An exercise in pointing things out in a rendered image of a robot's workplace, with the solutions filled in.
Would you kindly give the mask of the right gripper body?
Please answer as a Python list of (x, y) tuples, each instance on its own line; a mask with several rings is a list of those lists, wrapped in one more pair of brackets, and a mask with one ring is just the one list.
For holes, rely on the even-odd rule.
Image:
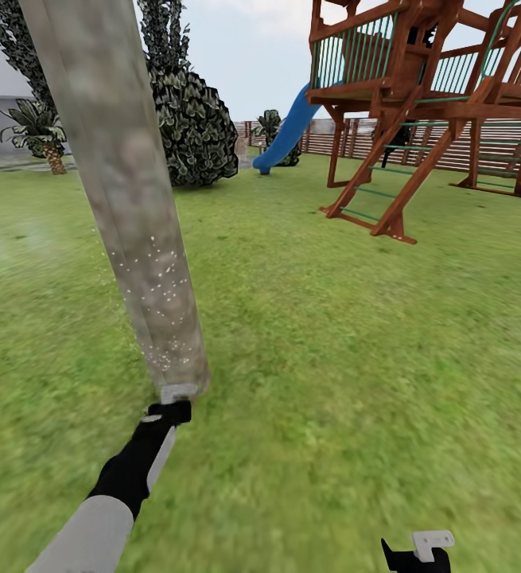
[(451, 573), (449, 558), (441, 549), (432, 551), (434, 561), (422, 563), (414, 552), (394, 552), (396, 571), (395, 573)]

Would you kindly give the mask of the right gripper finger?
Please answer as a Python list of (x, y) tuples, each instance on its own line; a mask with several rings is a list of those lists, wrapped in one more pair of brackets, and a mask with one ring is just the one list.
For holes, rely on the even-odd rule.
[(382, 546), (383, 551), (385, 554), (385, 558), (387, 558), (388, 568), (390, 571), (396, 571), (396, 562), (395, 562), (395, 554), (391, 551), (390, 546), (382, 539)]

